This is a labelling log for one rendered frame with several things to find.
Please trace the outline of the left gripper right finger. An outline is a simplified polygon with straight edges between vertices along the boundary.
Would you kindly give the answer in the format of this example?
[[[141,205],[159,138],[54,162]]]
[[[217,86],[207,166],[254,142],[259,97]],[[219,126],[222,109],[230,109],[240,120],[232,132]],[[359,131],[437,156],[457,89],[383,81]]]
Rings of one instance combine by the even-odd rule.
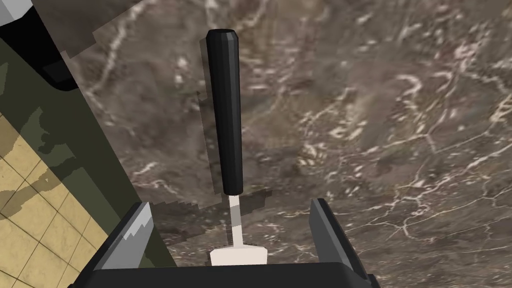
[[[309,228],[321,263],[343,263],[363,280],[369,279],[359,256],[325,199],[314,198],[311,201]]]

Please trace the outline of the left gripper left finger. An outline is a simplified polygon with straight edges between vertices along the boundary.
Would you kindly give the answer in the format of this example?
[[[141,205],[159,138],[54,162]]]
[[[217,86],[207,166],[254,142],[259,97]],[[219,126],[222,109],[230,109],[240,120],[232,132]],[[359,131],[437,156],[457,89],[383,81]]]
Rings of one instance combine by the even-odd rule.
[[[107,236],[79,276],[88,277],[95,270],[138,268],[153,228],[150,204],[136,202]]]

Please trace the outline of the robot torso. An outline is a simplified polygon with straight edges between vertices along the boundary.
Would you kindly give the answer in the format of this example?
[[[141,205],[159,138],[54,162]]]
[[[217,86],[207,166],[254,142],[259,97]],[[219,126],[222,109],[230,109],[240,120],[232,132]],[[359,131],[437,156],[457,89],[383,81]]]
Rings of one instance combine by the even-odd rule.
[[[53,88],[78,88],[31,0],[0,0],[0,39]]]

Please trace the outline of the black-handled white spatula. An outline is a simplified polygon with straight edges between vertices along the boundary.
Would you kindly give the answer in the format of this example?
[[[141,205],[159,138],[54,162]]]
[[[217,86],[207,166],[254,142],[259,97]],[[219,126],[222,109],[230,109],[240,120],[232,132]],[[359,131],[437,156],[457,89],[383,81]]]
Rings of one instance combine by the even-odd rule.
[[[233,29],[211,29],[205,38],[223,193],[228,196],[232,245],[210,252],[213,266],[265,265],[268,250],[244,244],[240,194],[243,157],[239,38]]]

